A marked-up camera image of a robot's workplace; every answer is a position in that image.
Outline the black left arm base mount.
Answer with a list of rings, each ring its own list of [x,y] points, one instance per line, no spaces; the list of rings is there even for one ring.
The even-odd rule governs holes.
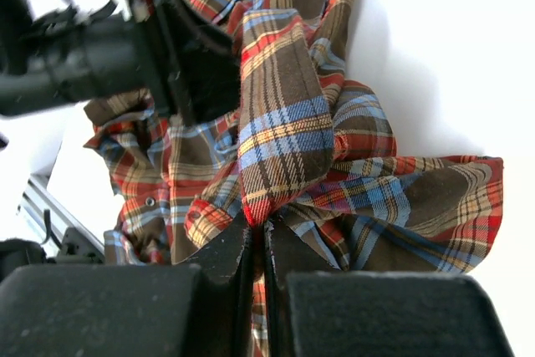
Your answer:
[[[55,235],[51,211],[43,212],[45,238],[41,243],[19,238],[1,241],[1,280],[16,269],[32,264],[104,264],[104,254],[76,227],[68,227],[62,240]],[[59,247],[50,257],[43,245],[50,240]]]

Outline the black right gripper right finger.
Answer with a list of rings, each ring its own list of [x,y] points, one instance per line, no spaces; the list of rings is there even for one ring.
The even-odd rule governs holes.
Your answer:
[[[264,226],[272,356],[511,356],[478,282],[449,273],[343,272],[285,223]]]

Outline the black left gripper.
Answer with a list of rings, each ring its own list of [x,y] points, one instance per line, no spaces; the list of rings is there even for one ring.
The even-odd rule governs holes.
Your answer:
[[[64,1],[65,9],[34,19],[28,0],[1,0],[3,116],[138,89],[151,92],[159,115],[176,110],[186,126],[239,106],[233,41],[186,0],[154,0],[160,27],[153,17],[125,19],[116,13],[115,0],[90,14]],[[170,45],[171,73],[160,29]]]

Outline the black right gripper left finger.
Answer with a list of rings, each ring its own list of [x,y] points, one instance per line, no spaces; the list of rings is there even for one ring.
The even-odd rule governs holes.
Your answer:
[[[252,231],[237,216],[177,265],[32,264],[1,284],[4,356],[244,356]]]

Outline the red brown plaid shirt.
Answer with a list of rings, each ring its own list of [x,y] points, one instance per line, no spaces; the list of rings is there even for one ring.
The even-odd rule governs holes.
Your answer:
[[[354,0],[186,0],[241,59],[238,105],[187,127],[144,89],[86,106],[88,143],[125,199],[104,236],[114,265],[178,263],[242,214],[266,244],[296,236],[358,271],[464,273],[502,220],[502,160],[400,157],[375,94],[345,76]]]

